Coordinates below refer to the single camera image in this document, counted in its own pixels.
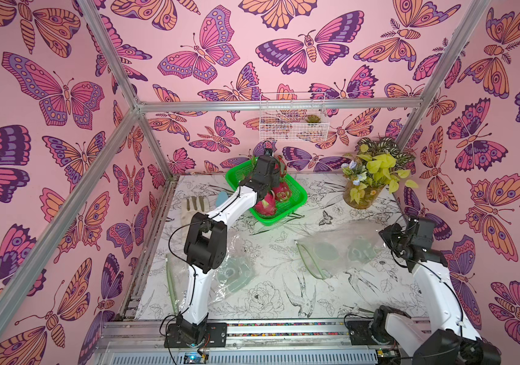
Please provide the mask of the clear green zip-top bag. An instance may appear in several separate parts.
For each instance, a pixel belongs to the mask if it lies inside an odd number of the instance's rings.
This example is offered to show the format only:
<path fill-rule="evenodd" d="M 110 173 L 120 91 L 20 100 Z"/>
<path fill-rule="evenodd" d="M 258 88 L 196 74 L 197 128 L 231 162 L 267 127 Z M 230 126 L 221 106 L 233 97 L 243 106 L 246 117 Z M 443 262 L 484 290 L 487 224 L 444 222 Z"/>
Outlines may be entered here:
<path fill-rule="evenodd" d="M 246 288 L 255 277 L 255 270 L 244 245 L 246 241 L 235 231 L 228 233 L 226 258 L 211 275 L 208 306 L 222 303 Z M 166 254 L 166 279 L 174 314 L 185 306 L 188 288 L 188 266 L 174 255 Z"/>

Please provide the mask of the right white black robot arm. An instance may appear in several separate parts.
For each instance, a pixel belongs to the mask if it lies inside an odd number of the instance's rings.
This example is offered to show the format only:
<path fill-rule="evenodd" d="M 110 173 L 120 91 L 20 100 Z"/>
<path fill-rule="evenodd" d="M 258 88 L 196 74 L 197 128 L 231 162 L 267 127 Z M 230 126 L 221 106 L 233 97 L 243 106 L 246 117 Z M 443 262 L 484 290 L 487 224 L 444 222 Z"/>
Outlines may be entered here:
<path fill-rule="evenodd" d="M 404 311 L 382 305 L 370 319 L 344 317 L 351 344 L 378 345 L 378 356 L 393 364 L 499 364 L 497 347 L 482 339 L 465 313 L 445 254 L 432 248 L 434 228 L 431 220 L 409 216 L 404 227 L 394 223 L 378 232 L 421 290 L 430 332 Z"/>

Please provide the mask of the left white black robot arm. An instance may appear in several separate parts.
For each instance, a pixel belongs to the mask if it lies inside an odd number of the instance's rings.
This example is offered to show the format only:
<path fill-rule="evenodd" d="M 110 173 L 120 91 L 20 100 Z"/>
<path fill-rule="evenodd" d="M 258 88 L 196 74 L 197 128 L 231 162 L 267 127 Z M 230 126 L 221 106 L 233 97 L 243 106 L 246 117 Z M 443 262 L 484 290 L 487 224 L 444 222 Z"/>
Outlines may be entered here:
<path fill-rule="evenodd" d="M 198 212 L 188 229 L 184 254 L 188 265 L 189 282 L 185 308 L 166 324 L 166 343 L 183 342 L 198 347 L 209 339 L 208 303 L 213 274 L 227 254 L 228 230 L 249 209 L 264 200 L 281 182 L 278 159 L 262 155 L 238 185 L 236 191 L 222 205 L 208 213 Z"/>

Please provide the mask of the pink dragon fruit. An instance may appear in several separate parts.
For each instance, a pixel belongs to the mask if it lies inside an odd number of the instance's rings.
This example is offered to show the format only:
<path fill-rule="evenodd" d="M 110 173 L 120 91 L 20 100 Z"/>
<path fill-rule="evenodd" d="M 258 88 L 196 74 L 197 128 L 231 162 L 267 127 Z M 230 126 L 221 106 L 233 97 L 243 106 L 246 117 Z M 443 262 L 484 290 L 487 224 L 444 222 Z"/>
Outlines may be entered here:
<path fill-rule="evenodd" d="M 281 181 L 280 185 L 273 189 L 277 202 L 288 202 L 292 195 L 289 185 L 286 181 Z"/>
<path fill-rule="evenodd" d="M 277 200 L 275 194 L 270 191 L 261 201 L 255 206 L 254 210 L 262 216 L 272 217 L 277 212 Z"/>
<path fill-rule="evenodd" d="M 280 166 L 280 177 L 284 179 L 287 176 L 287 162 L 284 160 L 282 155 L 277 156 L 277 160 Z"/>

